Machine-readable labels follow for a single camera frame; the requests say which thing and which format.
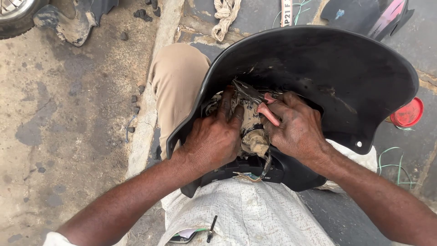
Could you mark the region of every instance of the mobile phone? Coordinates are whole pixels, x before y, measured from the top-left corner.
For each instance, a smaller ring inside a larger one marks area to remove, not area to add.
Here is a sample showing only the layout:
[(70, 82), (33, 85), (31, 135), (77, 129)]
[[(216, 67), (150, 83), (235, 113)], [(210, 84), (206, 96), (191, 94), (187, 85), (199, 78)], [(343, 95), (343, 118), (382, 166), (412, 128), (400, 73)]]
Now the mobile phone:
[(168, 242), (173, 242), (173, 243), (189, 243), (196, 234), (197, 234), (197, 232), (193, 232), (193, 234), (191, 234), (191, 236), (189, 238), (184, 238), (184, 237), (181, 237), (181, 236), (174, 236)]

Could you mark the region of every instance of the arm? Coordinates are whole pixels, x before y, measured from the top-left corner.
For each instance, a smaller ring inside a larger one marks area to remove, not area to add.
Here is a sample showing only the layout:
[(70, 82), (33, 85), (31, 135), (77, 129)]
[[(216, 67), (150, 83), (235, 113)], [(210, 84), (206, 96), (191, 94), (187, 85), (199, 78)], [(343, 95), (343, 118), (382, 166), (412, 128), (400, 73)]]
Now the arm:
[(156, 202), (205, 173), (231, 162), (241, 142), (244, 108), (232, 117), (233, 88), (223, 93), (216, 114), (197, 119), (183, 146), (164, 160), (97, 198), (57, 232), (78, 246), (111, 246)]
[(348, 159), (322, 134), (320, 113), (294, 93), (284, 93), (269, 104), (282, 118), (275, 127), (263, 118), (271, 143), (313, 171), (336, 182), (361, 207), (388, 239), (437, 245), (437, 215), (402, 188)]

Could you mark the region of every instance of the left hand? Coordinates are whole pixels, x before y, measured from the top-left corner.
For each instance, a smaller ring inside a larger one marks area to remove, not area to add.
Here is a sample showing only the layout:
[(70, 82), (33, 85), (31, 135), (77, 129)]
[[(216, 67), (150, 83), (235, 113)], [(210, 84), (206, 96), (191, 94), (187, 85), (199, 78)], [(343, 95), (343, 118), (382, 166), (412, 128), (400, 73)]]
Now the left hand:
[(241, 145), (240, 128), (244, 108), (236, 106), (231, 113), (231, 99), (234, 88), (231, 85), (223, 92), (220, 105), (210, 116), (197, 119), (186, 142), (176, 151), (195, 164), (195, 171), (205, 174), (217, 169), (237, 157)]

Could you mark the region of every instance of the wheel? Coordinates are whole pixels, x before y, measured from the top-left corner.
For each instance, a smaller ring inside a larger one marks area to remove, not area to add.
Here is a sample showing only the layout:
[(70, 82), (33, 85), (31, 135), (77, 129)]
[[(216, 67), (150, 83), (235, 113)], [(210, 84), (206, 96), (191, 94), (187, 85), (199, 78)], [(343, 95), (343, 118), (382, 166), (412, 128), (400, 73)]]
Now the wheel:
[(0, 0), (0, 40), (13, 38), (31, 29), (33, 15), (49, 0)]

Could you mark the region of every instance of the red cap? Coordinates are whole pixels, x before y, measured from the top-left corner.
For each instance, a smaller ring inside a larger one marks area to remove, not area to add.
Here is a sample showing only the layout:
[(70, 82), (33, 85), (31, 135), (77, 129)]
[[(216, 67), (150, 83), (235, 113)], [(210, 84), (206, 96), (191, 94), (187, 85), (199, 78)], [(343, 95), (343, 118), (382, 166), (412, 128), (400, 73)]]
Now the red cap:
[(411, 127), (416, 124), (423, 114), (423, 102), (415, 97), (411, 102), (390, 115), (393, 124), (399, 127)]

